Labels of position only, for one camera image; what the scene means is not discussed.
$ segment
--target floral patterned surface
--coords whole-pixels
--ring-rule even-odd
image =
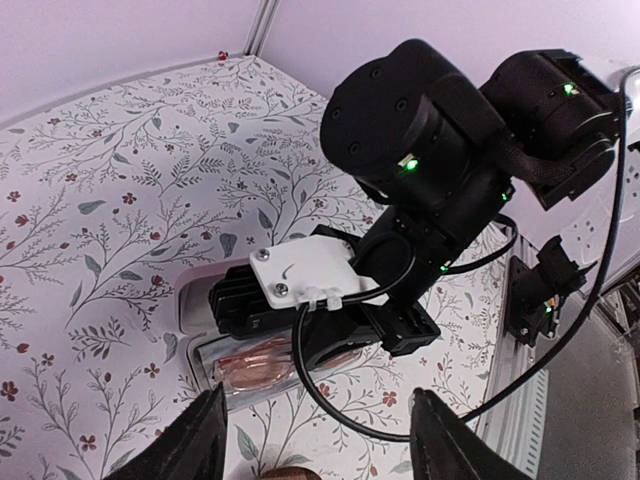
[[[318,146],[326,102],[253,57],[117,85],[0,132],[0,477],[99,479],[197,396],[175,318],[191,267],[243,258],[380,209]],[[465,257],[503,242],[489,227]],[[322,381],[360,421],[404,432],[409,396],[482,401],[504,267],[425,297],[442,338],[375,347]],[[322,478],[410,477],[409,453],[323,415],[302,391],[233,412],[228,478],[304,464]]]

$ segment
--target black wire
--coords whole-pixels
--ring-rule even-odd
[[[380,236],[379,238],[374,239],[373,242],[375,242],[375,244],[377,245],[378,243],[382,242],[386,238],[387,238],[386,236]],[[402,273],[389,285],[374,288],[372,290],[369,290],[368,292],[345,296],[342,299],[343,305],[353,305],[353,304],[361,303],[366,300],[370,300],[372,298],[376,298],[380,295],[383,295],[389,290],[391,290],[392,288],[394,288],[396,285],[398,285],[400,282],[402,282],[407,277],[409,272],[411,272],[411,269],[413,268],[416,262],[415,249],[411,246],[411,244],[408,241],[404,240],[403,237],[398,235],[396,238],[399,238],[405,241],[406,245],[410,249],[410,259],[409,259],[409,262],[407,262],[407,265],[402,271]],[[331,418],[336,420],[338,423],[343,424],[344,426],[352,429],[357,433],[360,433],[362,435],[367,435],[369,437],[372,437],[384,442],[395,442],[395,443],[409,442],[409,435],[397,435],[394,433],[382,432],[380,430],[375,430],[373,428],[369,428],[369,427],[365,427],[364,425],[361,425],[360,423],[356,422],[355,420],[352,420],[351,418],[347,417],[342,412],[340,412],[340,410],[334,407],[331,404],[331,402],[329,402],[324,397],[324,395],[320,393],[318,388],[315,386],[315,383],[313,382],[311,375],[309,374],[309,370],[307,370],[307,367],[304,363],[304,355],[302,354],[302,327],[308,311],[309,311],[308,303],[301,305],[300,312],[298,313],[296,320],[293,322],[293,327],[291,330],[291,357],[293,358],[293,363],[296,367],[298,377],[300,377],[300,382],[306,389],[307,393],[309,393],[309,396],[313,398],[313,400],[320,406],[320,408],[322,408],[322,410],[325,411],[327,415],[329,415]]]
[[[627,143],[627,95],[626,91],[626,82],[631,75],[640,71],[640,67],[634,68],[626,72],[622,79],[620,80],[619,87],[619,110],[620,110],[620,140],[618,142],[618,164],[616,169],[616,183],[615,183],[615,193],[613,197],[613,210],[611,211],[611,222],[609,223],[609,233],[607,234],[607,242],[604,247],[604,252],[602,254],[602,260],[600,262],[600,268],[598,268],[598,273],[596,274],[596,279],[593,284],[593,288],[591,292],[589,292],[589,296],[587,297],[582,310],[576,317],[576,320],[573,322],[567,333],[565,333],[558,343],[556,343],[537,363],[535,363],[529,370],[523,373],[520,377],[518,377],[511,385],[506,387],[500,393],[495,395],[491,400],[487,401],[483,405],[480,405],[478,408],[470,411],[466,415],[462,417],[462,420],[465,422],[469,422],[473,420],[491,408],[495,407],[497,404],[502,402],[505,398],[511,395],[513,392],[518,390],[522,385],[527,383],[531,378],[536,375],[540,370],[546,367],[549,362],[551,362],[558,354],[567,346],[567,344],[571,341],[573,337],[576,336],[580,327],[585,323],[591,309],[596,304],[599,299],[600,290],[602,289],[602,285],[607,276],[607,270],[609,269],[609,264],[611,263],[611,257],[613,256],[613,248],[616,243],[616,237],[618,234],[618,223],[620,220],[620,212],[622,210],[622,192],[624,186],[624,162],[626,157],[626,143]]]
[[[511,250],[511,247],[513,247],[513,245],[516,243],[516,240],[518,240],[518,225],[516,224],[515,220],[501,213],[498,213],[495,216],[494,221],[497,223],[501,223],[502,225],[511,227],[511,238],[509,239],[509,241],[505,245],[500,247],[498,250],[490,253],[486,257],[482,257],[478,260],[475,260],[470,263],[465,263],[463,265],[456,265],[454,267],[449,267],[449,269],[446,272],[444,272],[443,275],[460,275],[462,273],[471,272],[480,267],[484,267],[485,265],[488,265],[489,263],[493,262],[494,260],[497,260],[502,255],[504,255],[509,250]]]

